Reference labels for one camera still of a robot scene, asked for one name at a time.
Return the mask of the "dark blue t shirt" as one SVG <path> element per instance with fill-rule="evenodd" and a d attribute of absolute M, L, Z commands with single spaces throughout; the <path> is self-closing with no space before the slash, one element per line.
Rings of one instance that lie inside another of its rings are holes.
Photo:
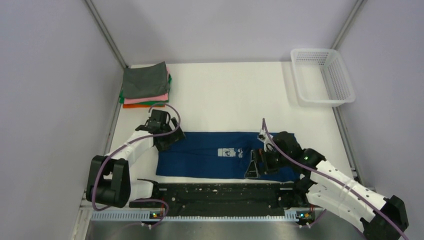
<path fill-rule="evenodd" d="M 251 151 L 263 148 L 256 132 L 186 132 L 158 154 L 156 175 L 202 179 L 244 179 Z"/>

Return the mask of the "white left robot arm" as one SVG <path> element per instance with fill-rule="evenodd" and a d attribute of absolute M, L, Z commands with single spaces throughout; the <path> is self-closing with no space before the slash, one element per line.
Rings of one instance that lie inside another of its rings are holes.
<path fill-rule="evenodd" d="M 110 207 L 123 208 L 132 192 L 130 168 L 148 150 L 164 152 L 171 145 L 185 139 L 179 113 L 172 117 L 164 110 L 150 110 L 144 124 L 135 128 L 131 136 L 117 149 L 96 155 L 90 162 L 86 184 L 86 200 L 95 211 Z"/>

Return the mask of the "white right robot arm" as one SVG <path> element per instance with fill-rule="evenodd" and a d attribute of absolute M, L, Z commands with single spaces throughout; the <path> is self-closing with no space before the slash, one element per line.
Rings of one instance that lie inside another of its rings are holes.
<path fill-rule="evenodd" d="M 405 203 L 396 195 L 385 197 L 361 185 L 312 148 L 302 148 L 295 135 L 261 130 L 263 147 L 251 151 L 245 177 L 277 181 L 291 170 L 296 176 L 293 200 L 299 206 L 323 207 L 362 232 L 367 240 L 406 239 L 409 226 Z"/>

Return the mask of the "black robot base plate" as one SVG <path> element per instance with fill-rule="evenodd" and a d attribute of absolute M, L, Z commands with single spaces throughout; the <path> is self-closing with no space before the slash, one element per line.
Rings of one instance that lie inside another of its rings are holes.
<path fill-rule="evenodd" d="M 167 217 L 282 217 L 295 210 L 296 218 L 312 218 L 322 210 L 307 200 L 301 181 L 294 183 L 158 183 L 144 202 L 130 208 L 157 209 Z"/>

